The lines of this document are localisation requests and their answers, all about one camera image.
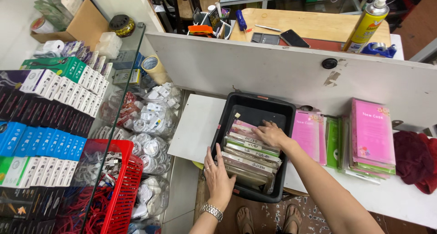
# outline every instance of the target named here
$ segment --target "white wall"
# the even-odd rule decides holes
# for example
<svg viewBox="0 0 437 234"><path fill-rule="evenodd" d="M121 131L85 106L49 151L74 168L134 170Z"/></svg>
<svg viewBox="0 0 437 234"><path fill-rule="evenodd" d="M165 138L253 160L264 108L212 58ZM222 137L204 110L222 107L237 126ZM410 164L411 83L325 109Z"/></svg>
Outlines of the white wall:
<svg viewBox="0 0 437 234"><path fill-rule="evenodd" d="M159 18L153 11L148 0L93 0L103 16L110 21L118 14L126 14L135 22L146 25L145 32L164 32ZM147 38L144 36L140 52L145 56L156 55Z"/></svg>
<svg viewBox="0 0 437 234"><path fill-rule="evenodd" d="M30 36L30 24L41 17L34 1L0 0L0 70L19 69L39 44Z"/></svg>

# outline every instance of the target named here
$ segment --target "yellow spray can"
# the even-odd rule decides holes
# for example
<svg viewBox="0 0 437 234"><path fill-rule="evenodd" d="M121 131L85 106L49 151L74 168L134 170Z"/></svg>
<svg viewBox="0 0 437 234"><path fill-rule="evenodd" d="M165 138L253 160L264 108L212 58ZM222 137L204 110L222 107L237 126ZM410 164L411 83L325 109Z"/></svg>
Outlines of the yellow spray can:
<svg viewBox="0 0 437 234"><path fill-rule="evenodd" d="M386 0L378 0L366 6L355 28L343 46L342 51L358 53L367 44L389 13Z"/></svg>

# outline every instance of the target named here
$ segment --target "foot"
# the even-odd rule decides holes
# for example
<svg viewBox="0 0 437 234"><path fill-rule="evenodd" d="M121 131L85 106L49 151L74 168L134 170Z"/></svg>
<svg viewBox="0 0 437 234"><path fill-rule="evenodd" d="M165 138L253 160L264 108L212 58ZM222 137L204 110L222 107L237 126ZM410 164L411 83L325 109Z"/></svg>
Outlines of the foot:
<svg viewBox="0 0 437 234"><path fill-rule="evenodd" d="M296 218L298 219L299 223L296 223L294 220L291 220L291 216L296 215ZM298 234L298 225L302 223L302 215L300 211L298 211L295 206L290 206L288 208L287 212L287 218L285 220L284 226L284 233L291 233L291 234Z"/></svg>
<svg viewBox="0 0 437 234"><path fill-rule="evenodd" d="M241 231L241 234L245 234L245 233L249 233L249 234L254 234L254 231L252 230L252 227L250 226L249 223L252 224L252 226L254 225L251 221L251 213L249 211L248 208L242 208L238 211L237 213L237 223L240 226L241 223L245 222L243 229Z"/></svg>

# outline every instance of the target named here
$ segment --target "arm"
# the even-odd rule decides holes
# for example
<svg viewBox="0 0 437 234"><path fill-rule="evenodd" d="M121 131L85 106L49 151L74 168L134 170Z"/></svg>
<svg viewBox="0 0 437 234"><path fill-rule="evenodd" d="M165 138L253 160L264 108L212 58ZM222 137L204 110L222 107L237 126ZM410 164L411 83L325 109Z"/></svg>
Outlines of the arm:
<svg viewBox="0 0 437 234"><path fill-rule="evenodd" d="M222 213L228 206L232 196L236 175L231 178L226 173L225 164L221 157L221 148L216 143L217 164L214 163L211 155L211 148L208 147L204 162L204 174L208 184L210 198L208 204L218 208ZM190 234L213 234L219 221L212 214L203 212L190 230Z"/></svg>
<svg viewBox="0 0 437 234"><path fill-rule="evenodd" d="M333 233L384 233L369 212L309 157L296 141L285 135L275 123L263 122L265 126L259 126L253 131L264 142L281 148L287 155Z"/></svg>

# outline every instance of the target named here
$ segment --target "hand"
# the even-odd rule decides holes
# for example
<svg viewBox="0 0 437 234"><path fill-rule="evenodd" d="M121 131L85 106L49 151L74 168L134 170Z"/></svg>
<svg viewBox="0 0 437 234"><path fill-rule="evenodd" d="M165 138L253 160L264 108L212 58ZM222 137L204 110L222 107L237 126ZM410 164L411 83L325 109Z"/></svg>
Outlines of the hand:
<svg viewBox="0 0 437 234"><path fill-rule="evenodd" d="M221 148L218 143L216 143L216 151L217 165L212 159L211 148L208 147L205 156L204 174L206 177L206 183L208 184L209 194L211 196L208 200L208 204L213 205L220 211L224 212L228 206L229 200L231 199L237 175L232 175L231 178L228 177L223 158L221 157Z"/></svg>
<svg viewBox="0 0 437 234"><path fill-rule="evenodd" d="M286 141L292 140L289 138L281 128L278 128L276 123L272 121L267 122L263 120L265 126L258 126L252 128L252 131L257 134L266 144L282 149Z"/></svg>

